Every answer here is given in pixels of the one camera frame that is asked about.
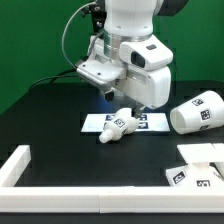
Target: paper sheet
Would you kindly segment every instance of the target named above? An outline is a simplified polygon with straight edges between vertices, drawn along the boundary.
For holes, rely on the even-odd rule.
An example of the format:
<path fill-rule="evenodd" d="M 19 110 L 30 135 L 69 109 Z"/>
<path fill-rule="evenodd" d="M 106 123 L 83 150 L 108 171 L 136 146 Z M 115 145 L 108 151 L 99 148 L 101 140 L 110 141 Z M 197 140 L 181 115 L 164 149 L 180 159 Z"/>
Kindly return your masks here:
<path fill-rule="evenodd" d="M 88 114 L 81 132 L 102 132 L 106 122 L 112 120 L 114 114 Z M 166 114 L 142 114 L 137 132 L 170 131 Z"/>

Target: black table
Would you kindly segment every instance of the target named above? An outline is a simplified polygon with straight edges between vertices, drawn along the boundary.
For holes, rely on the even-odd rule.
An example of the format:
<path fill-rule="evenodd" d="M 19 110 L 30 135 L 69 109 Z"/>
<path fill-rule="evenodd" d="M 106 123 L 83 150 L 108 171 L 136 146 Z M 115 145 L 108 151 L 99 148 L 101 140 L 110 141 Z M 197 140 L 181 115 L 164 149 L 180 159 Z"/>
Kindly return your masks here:
<path fill-rule="evenodd" d="M 168 103 L 155 110 L 169 121 L 172 108 L 206 90 L 224 96 L 224 83 L 173 82 Z M 101 144 L 100 133 L 81 133 L 89 113 L 134 107 L 127 97 L 112 103 L 87 84 L 36 86 L 0 116 L 2 165 L 17 145 L 31 145 L 32 161 L 16 186 L 169 186 L 165 170 L 184 165 L 178 144 L 223 143 L 224 128 L 178 135 L 134 133 Z M 1 214 L 7 223 L 223 223 L 221 214 Z"/>

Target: green wall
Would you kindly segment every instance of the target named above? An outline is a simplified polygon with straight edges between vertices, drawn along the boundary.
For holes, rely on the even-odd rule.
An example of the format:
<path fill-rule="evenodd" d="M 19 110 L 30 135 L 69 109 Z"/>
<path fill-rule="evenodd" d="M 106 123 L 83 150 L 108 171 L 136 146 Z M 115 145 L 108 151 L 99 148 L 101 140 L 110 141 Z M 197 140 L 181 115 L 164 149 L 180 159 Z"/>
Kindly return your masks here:
<path fill-rule="evenodd" d="M 72 13 L 87 0 L 1 0 L 0 2 L 0 113 L 37 79 L 69 69 L 61 53 L 61 36 Z M 224 81 L 224 1 L 190 0 L 188 6 L 164 24 L 172 42 L 180 77 L 173 80 Z M 160 19 L 155 34 L 167 43 Z M 66 49 L 77 61 L 85 55 L 90 18 L 77 18 Z"/>

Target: white paper cup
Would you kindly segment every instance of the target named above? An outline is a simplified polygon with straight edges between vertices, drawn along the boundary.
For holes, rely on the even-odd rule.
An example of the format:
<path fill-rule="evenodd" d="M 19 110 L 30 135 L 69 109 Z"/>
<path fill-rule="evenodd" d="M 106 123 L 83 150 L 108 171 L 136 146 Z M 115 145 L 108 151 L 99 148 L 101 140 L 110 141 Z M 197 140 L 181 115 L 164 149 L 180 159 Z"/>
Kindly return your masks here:
<path fill-rule="evenodd" d="M 174 108 L 170 113 L 173 128 L 179 134 L 203 131 L 224 125 L 224 102 L 213 91 Z"/>

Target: white robot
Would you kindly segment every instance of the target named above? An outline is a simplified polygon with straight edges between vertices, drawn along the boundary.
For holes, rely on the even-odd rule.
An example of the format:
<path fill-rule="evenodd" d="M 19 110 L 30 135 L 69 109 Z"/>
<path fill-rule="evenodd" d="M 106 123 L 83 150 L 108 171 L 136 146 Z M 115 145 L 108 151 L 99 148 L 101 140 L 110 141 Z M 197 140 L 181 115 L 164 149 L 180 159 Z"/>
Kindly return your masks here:
<path fill-rule="evenodd" d="M 103 91 L 106 99 L 113 98 L 114 90 L 119 90 L 138 103 L 134 113 L 128 108 L 118 111 L 115 118 L 105 125 L 105 131 L 100 136 L 101 142 L 118 140 L 122 135 L 135 131 L 138 127 L 137 118 L 144 107 L 156 109 L 168 101 L 171 73 L 167 65 L 172 62 L 173 54 L 153 35 L 152 19 L 154 15 L 173 16 L 187 2 L 188 0 L 93 2 L 93 15 L 99 16 L 100 12 L 106 14 L 105 21 L 101 19 L 99 22 L 96 19 L 97 25 L 103 28 L 103 38 L 97 38 L 100 35 L 91 37 L 89 57 L 79 63 L 77 71 L 83 79 Z M 127 129 L 119 132 L 117 127 L 111 128 L 119 128 L 121 123 L 127 126 L 128 120 L 132 121 L 129 122 L 132 127 L 127 127 L 127 132 Z"/>

